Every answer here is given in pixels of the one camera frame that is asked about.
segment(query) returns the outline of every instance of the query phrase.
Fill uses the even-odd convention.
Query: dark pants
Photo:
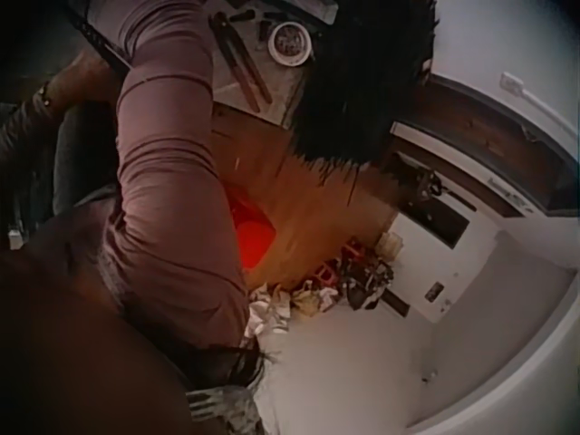
[[[119,156],[109,104],[88,101],[70,109],[59,129],[54,156],[53,212],[59,215],[95,192],[116,186]]]

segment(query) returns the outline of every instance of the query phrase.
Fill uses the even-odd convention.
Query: white cabinet
[[[393,262],[391,290],[433,323],[449,311],[486,264],[498,233],[498,226],[480,212],[465,208],[449,196],[440,199],[469,220],[454,248],[402,213],[390,229],[403,243]],[[425,295],[436,283],[444,289],[434,302],[429,302]]]

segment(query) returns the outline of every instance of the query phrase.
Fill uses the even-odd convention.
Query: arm
[[[118,104],[122,202],[105,231],[101,272],[179,338],[237,346],[247,302],[209,144],[207,18],[196,0],[138,0],[105,2],[100,19],[95,26],[132,64]]]
[[[92,50],[83,50],[0,127],[0,173],[14,177],[30,170],[34,158],[57,131],[64,114],[86,100],[114,101],[119,83]]]

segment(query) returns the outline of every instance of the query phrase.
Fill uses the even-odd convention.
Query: hand
[[[121,81],[92,48],[85,48],[54,76],[50,86],[63,95],[69,106],[86,101],[110,102],[114,106]]]

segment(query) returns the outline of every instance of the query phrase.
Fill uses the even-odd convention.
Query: white floor
[[[276,362],[258,392],[272,435],[400,435],[421,393],[432,326],[385,306],[337,306],[262,340]]]

